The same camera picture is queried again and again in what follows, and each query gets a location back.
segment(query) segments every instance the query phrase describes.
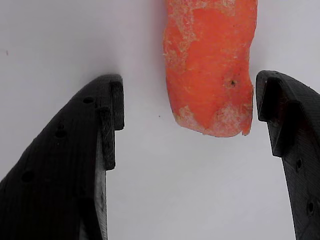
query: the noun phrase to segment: carrot piece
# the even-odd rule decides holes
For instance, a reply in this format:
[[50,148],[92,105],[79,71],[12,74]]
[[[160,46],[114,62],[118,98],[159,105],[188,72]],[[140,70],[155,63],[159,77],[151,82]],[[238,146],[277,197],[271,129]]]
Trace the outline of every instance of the carrot piece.
[[163,49],[176,122],[205,135],[250,132],[257,0],[166,0]]

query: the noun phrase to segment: carrot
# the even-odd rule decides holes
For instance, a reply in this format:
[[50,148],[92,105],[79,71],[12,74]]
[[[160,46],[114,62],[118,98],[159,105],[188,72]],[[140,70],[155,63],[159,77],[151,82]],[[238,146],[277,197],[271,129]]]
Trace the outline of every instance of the carrot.
[[205,135],[250,132],[257,0],[166,0],[163,49],[176,122]]

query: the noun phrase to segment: white surface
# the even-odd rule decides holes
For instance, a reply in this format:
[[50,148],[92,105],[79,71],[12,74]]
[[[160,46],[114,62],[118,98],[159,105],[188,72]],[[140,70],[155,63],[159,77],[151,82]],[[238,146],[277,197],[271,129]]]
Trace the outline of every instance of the white surface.
[[[258,10],[252,81],[278,70],[320,92],[320,1],[260,0]],[[248,137],[174,122],[165,21],[162,0],[0,0],[0,179],[85,83],[117,72],[125,129],[107,176],[110,240],[295,239],[282,162],[256,108]]]

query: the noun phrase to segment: black plastic part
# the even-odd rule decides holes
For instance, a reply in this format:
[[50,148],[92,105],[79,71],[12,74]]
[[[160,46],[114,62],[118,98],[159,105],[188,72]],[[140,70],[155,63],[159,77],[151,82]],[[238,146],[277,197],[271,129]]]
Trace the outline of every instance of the black plastic part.
[[261,71],[258,118],[282,158],[297,240],[320,240],[320,95],[290,76]]
[[123,128],[119,75],[80,90],[0,182],[0,239],[106,240],[106,170]]

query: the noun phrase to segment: screw hole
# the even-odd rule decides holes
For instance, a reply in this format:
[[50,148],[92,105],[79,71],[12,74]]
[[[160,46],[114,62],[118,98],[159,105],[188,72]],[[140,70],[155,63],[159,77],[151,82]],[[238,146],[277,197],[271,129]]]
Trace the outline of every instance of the screw hole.
[[93,99],[92,97],[88,96],[88,97],[86,97],[86,98],[83,100],[83,102],[84,102],[85,104],[91,104],[91,103],[94,102],[94,99]]
[[64,138],[66,135],[67,135],[67,132],[66,132],[65,130],[62,130],[62,129],[57,130],[57,131],[55,132],[55,136],[56,136],[58,139],[62,139],[62,138]]
[[308,203],[308,213],[309,213],[309,215],[312,215],[314,213],[314,210],[315,210],[314,203],[313,202],[309,202]]
[[300,170],[301,167],[302,167],[302,160],[299,159],[299,160],[296,162],[296,170],[297,170],[297,171]]
[[32,170],[28,170],[23,173],[21,180],[24,183],[30,183],[35,178],[35,173]]

